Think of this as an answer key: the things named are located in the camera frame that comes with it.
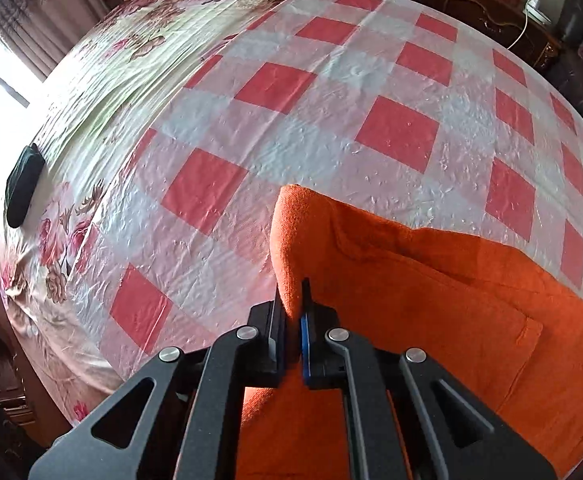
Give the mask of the orange pants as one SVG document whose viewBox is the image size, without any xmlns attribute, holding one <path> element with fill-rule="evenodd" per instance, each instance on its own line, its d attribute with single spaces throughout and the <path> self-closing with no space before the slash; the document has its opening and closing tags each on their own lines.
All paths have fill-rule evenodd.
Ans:
<svg viewBox="0 0 583 480">
<path fill-rule="evenodd" d="M 523 252 L 411 229 L 298 185 L 232 200 L 240 247 L 375 347 L 424 349 L 568 474 L 583 459 L 583 300 Z"/>
</svg>

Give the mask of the floral pink bed sheet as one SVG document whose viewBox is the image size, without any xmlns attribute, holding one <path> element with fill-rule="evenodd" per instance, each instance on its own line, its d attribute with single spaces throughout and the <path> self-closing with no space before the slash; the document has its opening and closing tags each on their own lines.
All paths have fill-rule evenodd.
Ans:
<svg viewBox="0 0 583 480">
<path fill-rule="evenodd" d="M 19 228 L 0 182 L 0 311 L 52 408 L 76 424 L 119 385 L 82 278 L 119 174 L 214 50 L 285 0 L 130 0 L 64 58 L 27 113 L 45 165 Z"/>
</svg>

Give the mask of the pink checkered plastic tablecloth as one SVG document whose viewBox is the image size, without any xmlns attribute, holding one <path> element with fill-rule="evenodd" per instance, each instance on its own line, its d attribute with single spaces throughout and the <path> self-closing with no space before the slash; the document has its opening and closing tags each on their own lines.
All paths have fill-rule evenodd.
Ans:
<svg viewBox="0 0 583 480">
<path fill-rule="evenodd" d="M 583 118 L 535 70 L 409 0 L 286 0 L 216 41 L 109 190 L 101 352 L 200 348 L 273 292 L 278 190 L 520 249 L 583 299 Z"/>
</svg>

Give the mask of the dark green pouch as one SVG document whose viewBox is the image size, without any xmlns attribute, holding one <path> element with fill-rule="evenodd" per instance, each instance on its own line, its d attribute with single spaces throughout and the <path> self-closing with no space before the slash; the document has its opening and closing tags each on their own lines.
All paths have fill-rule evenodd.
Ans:
<svg viewBox="0 0 583 480">
<path fill-rule="evenodd" d="M 5 185 L 5 219 L 10 228 L 17 229 L 24 223 L 44 166 L 37 144 L 26 145 Z"/>
</svg>

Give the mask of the dark wooden nightstand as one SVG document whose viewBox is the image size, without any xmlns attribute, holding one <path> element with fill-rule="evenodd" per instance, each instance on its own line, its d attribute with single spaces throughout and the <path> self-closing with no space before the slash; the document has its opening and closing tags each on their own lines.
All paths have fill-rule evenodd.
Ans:
<svg viewBox="0 0 583 480">
<path fill-rule="evenodd" d="M 545 73 L 564 51 L 549 30 L 528 18 L 519 6 L 502 0 L 419 0 L 482 32 L 532 66 Z"/>
</svg>

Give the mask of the white device on nightstand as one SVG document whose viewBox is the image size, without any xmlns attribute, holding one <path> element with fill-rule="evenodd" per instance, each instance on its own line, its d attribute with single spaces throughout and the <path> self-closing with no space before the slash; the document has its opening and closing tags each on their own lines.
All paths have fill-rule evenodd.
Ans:
<svg viewBox="0 0 583 480">
<path fill-rule="evenodd" d="M 552 24 L 551 19 L 541 11 L 540 0 L 527 0 L 523 12 L 528 18 L 542 26 L 549 27 Z"/>
</svg>

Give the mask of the purple patterned curtain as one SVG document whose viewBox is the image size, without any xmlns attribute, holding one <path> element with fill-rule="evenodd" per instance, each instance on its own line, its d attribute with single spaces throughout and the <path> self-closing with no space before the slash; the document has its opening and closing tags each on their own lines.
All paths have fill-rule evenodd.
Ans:
<svg viewBox="0 0 583 480">
<path fill-rule="evenodd" d="M 105 0 L 0 0 L 0 39 L 45 80 L 107 13 Z"/>
</svg>

